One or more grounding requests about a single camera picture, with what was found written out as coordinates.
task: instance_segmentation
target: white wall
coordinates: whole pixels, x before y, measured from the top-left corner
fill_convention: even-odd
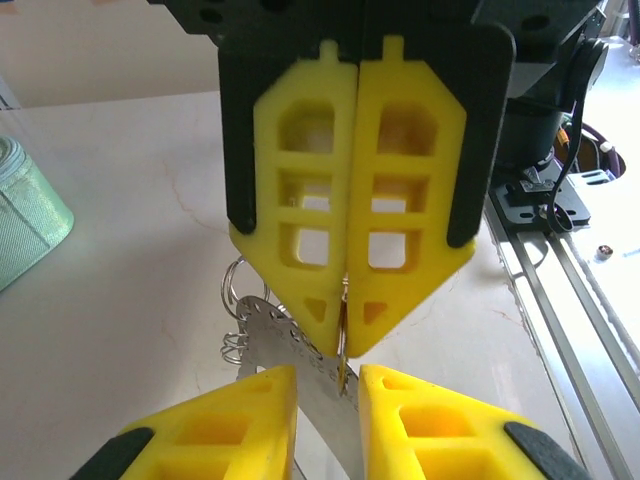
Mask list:
[[[218,88],[215,46],[145,0],[16,0],[0,76],[24,107]]]

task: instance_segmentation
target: green fabric roll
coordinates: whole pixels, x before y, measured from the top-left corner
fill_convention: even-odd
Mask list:
[[[0,136],[0,291],[53,250],[73,227],[73,214],[31,157]]]

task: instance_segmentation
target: metal nut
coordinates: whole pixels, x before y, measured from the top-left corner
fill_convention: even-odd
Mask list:
[[[609,260],[613,255],[613,248],[609,245],[600,245],[596,250],[596,258],[598,260]]]

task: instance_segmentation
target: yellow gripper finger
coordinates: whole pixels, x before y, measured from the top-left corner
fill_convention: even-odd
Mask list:
[[[325,41],[254,107],[256,218],[231,239],[316,348],[335,356],[358,69]],[[304,249],[304,245],[313,248]]]
[[[358,397],[368,480],[545,478],[504,429],[518,415],[377,365]]]
[[[119,478],[289,479],[297,412],[294,368],[266,370],[129,425],[153,436]]]
[[[405,61],[403,38],[360,65],[347,228],[348,350],[358,357],[467,262],[471,242],[447,245],[466,113],[423,61]],[[395,208],[385,209],[385,201]],[[404,246],[378,263],[376,241]]]

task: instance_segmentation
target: marble surface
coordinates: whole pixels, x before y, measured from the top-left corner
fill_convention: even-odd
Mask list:
[[[0,479],[67,478],[132,420],[234,380],[218,353],[238,255],[219,109],[207,93],[0,115],[76,215],[0,293]],[[246,271],[238,285],[261,291]],[[485,226],[473,260],[362,361],[518,412],[571,450]],[[310,480],[337,478],[321,447],[297,457]]]

